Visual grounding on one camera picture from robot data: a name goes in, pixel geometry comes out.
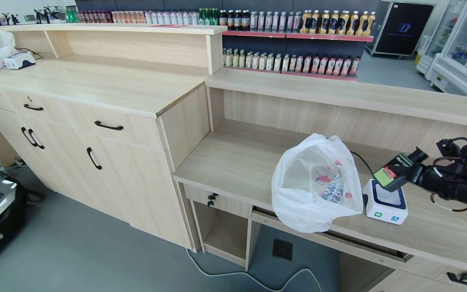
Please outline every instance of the beverage bottle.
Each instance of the beverage bottle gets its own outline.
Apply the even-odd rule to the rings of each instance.
[[[250,30],[251,31],[257,31],[257,23],[258,23],[257,11],[252,11],[252,14],[250,15]]]

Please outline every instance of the plastic bottle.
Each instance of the plastic bottle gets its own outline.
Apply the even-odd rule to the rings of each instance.
[[[304,69],[302,72],[309,73],[309,67],[311,67],[311,56],[307,55],[306,59],[304,59]]]
[[[316,55],[313,58],[313,66],[311,67],[311,73],[317,74],[319,65],[320,65],[320,58],[318,57],[318,55]]]
[[[234,11],[228,11],[228,17],[226,18],[226,24],[228,25],[228,30],[234,30]]]
[[[330,19],[329,30],[328,34],[335,34],[336,28],[338,28],[338,19],[340,15],[338,15],[338,11],[333,11]]]
[[[244,55],[244,50],[241,50],[239,53],[239,68],[244,68],[246,65],[246,56]]]
[[[289,54],[286,54],[284,56],[284,59],[282,60],[282,72],[287,72],[288,68],[289,68]]]
[[[356,35],[363,35],[363,27],[368,27],[368,11],[363,12],[363,15],[360,17],[360,28],[356,31]]]
[[[295,18],[293,19],[293,32],[297,33],[300,31],[300,23],[302,22],[302,13],[300,11],[295,13]]]
[[[268,58],[266,59],[266,70],[267,71],[273,70],[273,61],[274,61],[273,54],[269,54]]]
[[[336,60],[336,63],[334,65],[334,70],[332,71],[332,75],[333,76],[340,76],[342,66],[343,66],[343,57],[340,56]]]
[[[373,11],[371,12],[371,16],[368,17],[368,24],[367,27],[363,30],[363,35],[371,35],[372,24],[376,20],[376,13]]]
[[[258,25],[257,25],[257,30],[258,31],[264,31],[264,24],[266,23],[265,17],[264,17],[264,11],[259,12],[259,19],[258,19]]]
[[[311,24],[309,26],[309,33],[317,33],[317,26],[318,20],[320,18],[319,11],[315,11],[315,13],[311,16]]]
[[[325,72],[326,72],[326,67],[328,65],[328,58],[326,56],[324,56],[321,60],[320,60],[320,65],[318,67],[318,74],[320,75],[323,75]]]
[[[351,23],[349,24],[349,29],[347,30],[346,35],[354,35],[360,26],[360,17],[358,16],[358,11],[354,11],[351,16]]]
[[[280,13],[280,20],[278,21],[278,32],[285,32],[286,31],[286,13]]]
[[[257,11],[252,11],[252,15],[250,15],[250,30],[251,31],[257,31],[257,23],[258,23]]]
[[[264,31],[270,32],[273,23],[273,14],[271,11],[266,13],[266,23],[264,25]]]
[[[360,57],[357,57],[352,61],[352,66],[351,69],[349,70],[349,75],[350,76],[355,76],[356,72],[358,71],[358,66],[360,65]]]
[[[295,71],[297,67],[297,55],[291,55],[291,59],[289,60],[289,70]]]
[[[340,76],[346,77],[347,74],[349,74],[349,69],[351,68],[351,62],[352,62],[351,58],[347,56],[347,59],[345,59],[345,61],[343,62],[343,66],[341,67]]]
[[[349,23],[349,11],[343,11],[338,20],[338,28],[336,28],[336,34],[345,34],[347,31],[347,24]]]
[[[281,62],[282,62],[282,57],[280,56],[280,54],[276,54],[275,62],[274,62],[274,66],[273,66],[273,71],[275,71],[275,72],[280,71],[280,63]]]
[[[293,32],[293,19],[295,18],[295,13],[293,11],[289,12],[287,16],[287,25],[286,32]]]

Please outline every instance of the white bottle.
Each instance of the white bottle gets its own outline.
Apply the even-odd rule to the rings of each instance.
[[[273,32],[278,32],[278,11],[273,14],[273,25],[271,26]]]

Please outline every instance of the shelf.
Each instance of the shelf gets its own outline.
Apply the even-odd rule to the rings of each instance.
[[[332,41],[365,41],[372,42],[373,36],[360,36],[360,35],[338,35],[338,34],[309,34],[309,33],[288,33],[287,39],[329,39]]]
[[[304,77],[313,77],[313,78],[324,78],[324,79],[332,79],[332,80],[343,80],[343,81],[358,81],[357,76],[332,76],[332,75],[324,75],[324,74],[312,74],[312,73],[297,73],[297,72],[282,72],[284,75],[296,75],[296,76],[304,76]]]
[[[240,37],[276,37],[283,39],[286,33],[281,32],[254,32],[254,31],[224,31],[223,35],[238,35]]]

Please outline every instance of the green bottle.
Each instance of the green bottle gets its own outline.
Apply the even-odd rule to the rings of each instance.
[[[203,8],[199,9],[199,24],[200,26],[204,25],[204,9]]]

